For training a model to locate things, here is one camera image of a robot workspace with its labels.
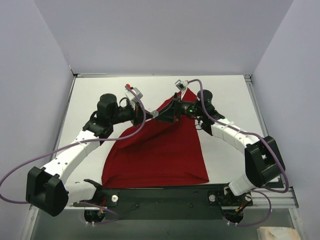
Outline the red cloth garment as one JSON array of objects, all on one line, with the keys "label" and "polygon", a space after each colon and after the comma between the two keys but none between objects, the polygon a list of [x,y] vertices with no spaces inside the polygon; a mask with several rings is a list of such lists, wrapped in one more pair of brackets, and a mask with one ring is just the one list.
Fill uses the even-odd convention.
[{"label": "red cloth garment", "polygon": [[101,176],[104,188],[199,185],[209,182],[195,120],[151,119],[140,132],[115,141]]}]

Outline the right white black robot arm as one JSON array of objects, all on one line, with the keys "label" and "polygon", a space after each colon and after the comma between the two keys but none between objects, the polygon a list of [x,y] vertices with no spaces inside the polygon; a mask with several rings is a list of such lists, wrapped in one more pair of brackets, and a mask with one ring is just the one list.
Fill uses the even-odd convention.
[{"label": "right white black robot arm", "polygon": [[212,104],[209,90],[199,91],[195,101],[184,101],[178,93],[158,111],[156,120],[174,124],[182,116],[197,121],[207,134],[220,138],[244,155],[244,173],[228,183],[226,195],[241,196],[262,188],[285,171],[276,141],[271,136],[259,138],[235,126]]}]

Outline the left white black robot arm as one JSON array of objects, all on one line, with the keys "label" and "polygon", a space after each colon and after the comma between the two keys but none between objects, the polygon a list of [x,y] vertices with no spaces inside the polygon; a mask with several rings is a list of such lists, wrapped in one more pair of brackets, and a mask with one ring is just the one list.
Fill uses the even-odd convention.
[{"label": "left white black robot arm", "polygon": [[75,140],[63,147],[63,152],[42,168],[33,167],[27,174],[25,199],[28,203],[55,217],[73,203],[87,201],[96,206],[101,203],[101,185],[90,180],[67,180],[78,165],[103,142],[109,140],[114,125],[132,122],[144,126],[152,117],[141,102],[142,94],[137,88],[125,92],[127,105],[121,107],[114,94],[103,94],[97,110],[92,113]]}]

